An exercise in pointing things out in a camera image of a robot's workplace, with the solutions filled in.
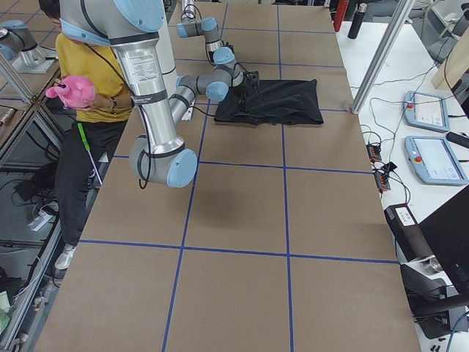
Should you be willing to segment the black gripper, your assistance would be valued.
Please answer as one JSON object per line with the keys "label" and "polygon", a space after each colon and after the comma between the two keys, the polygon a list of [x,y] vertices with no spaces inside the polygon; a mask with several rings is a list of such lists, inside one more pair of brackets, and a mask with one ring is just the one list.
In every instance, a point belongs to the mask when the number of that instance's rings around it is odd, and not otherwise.
{"label": "black gripper", "polygon": [[259,90],[259,72],[245,71],[241,84],[234,87],[234,95],[237,98],[238,106],[246,106],[246,100],[252,95],[261,98],[261,92]]}

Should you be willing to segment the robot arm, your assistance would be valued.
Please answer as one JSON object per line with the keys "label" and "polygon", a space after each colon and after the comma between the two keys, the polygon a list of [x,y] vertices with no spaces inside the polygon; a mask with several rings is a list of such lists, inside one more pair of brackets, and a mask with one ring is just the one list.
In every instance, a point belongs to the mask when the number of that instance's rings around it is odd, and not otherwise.
{"label": "robot arm", "polygon": [[161,29],[167,24],[162,1],[61,1],[64,35],[90,45],[112,47],[132,100],[139,110],[145,134],[130,152],[133,172],[145,183],[182,188],[192,182],[198,161],[177,134],[177,124],[198,95],[221,102],[233,92],[244,103],[248,91],[259,91],[259,74],[246,70],[225,46],[213,17],[196,21],[192,1],[186,1],[179,36],[204,36],[213,71],[180,76],[169,94],[157,50]]}
{"label": "robot arm", "polygon": [[207,61],[214,65],[215,52],[220,48],[228,48],[234,54],[234,48],[221,39],[218,22],[214,17],[203,17],[195,1],[181,1],[180,22],[177,33],[181,38],[203,37]]}

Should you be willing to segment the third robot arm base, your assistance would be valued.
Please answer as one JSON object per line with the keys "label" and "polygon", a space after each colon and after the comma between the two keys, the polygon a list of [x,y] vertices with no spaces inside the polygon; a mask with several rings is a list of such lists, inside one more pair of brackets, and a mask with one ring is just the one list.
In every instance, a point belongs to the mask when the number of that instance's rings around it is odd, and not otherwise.
{"label": "third robot arm base", "polygon": [[19,73],[45,74],[55,54],[42,48],[20,20],[1,23],[1,54]]}

